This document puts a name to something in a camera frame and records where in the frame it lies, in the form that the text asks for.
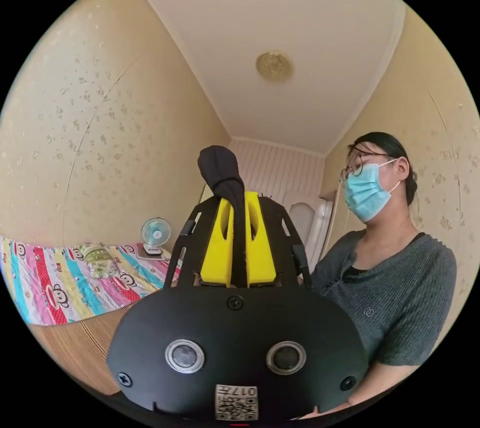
qr code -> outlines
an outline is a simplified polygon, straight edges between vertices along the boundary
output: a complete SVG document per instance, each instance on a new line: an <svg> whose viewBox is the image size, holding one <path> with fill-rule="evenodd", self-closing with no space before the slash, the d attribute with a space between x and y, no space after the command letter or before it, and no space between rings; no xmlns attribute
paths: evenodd
<svg viewBox="0 0 480 428"><path fill-rule="evenodd" d="M253 421L259 418L256 387L217 385L215 394L216 419Z"/></svg>

ear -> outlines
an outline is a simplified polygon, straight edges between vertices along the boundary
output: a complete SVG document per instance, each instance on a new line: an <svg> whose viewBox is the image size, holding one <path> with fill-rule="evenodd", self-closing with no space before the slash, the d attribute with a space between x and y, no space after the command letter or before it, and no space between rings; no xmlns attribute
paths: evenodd
<svg viewBox="0 0 480 428"><path fill-rule="evenodd" d="M410 173L410 164L405 157L400 157L396 162L396 171L401 181L405 180Z"/></svg>

ceiling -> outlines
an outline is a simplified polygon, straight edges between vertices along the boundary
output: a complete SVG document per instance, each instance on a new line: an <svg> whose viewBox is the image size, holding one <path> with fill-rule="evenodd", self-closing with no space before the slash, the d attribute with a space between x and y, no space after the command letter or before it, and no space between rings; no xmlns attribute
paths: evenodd
<svg viewBox="0 0 480 428"><path fill-rule="evenodd" d="M326 155L368 102L400 38L401 0L148 0L231 137ZM256 59L280 50L283 82Z"/></svg>

colorful bedspread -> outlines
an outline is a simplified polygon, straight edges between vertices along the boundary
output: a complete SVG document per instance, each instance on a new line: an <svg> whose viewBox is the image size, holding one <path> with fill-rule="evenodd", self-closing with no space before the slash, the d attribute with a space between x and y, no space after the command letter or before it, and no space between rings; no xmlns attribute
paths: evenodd
<svg viewBox="0 0 480 428"><path fill-rule="evenodd" d="M97 279L78 248L36 247L0 236L0 268L26 323L62 325L117 310L163 287L170 253L141 260L139 246L105 246L118 276Z"/></svg>

screw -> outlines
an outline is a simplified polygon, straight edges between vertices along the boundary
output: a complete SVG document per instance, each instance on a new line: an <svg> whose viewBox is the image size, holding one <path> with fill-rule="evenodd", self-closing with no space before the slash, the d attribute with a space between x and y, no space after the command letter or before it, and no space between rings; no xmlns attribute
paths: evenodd
<svg viewBox="0 0 480 428"><path fill-rule="evenodd" d="M348 390L351 390L355 385L357 384L357 381L354 377L346 377L341 383L340 383L340 389L343 392L347 392Z"/></svg>
<svg viewBox="0 0 480 428"><path fill-rule="evenodd" d="M123 372L120 372L117 376L116 376L116 379L118 380L118 382L123 385L124 387L131 387L132 386L132 379L126 374L126 373L123 373Z"/></svg>
<svg viewBox="0 0 480 428"><path fill-rule="evenodd" d="M238 295L232 295L227 301L226 305L231 309L231 310L241 310L244 306L244 301L241 297Z"/></svg>

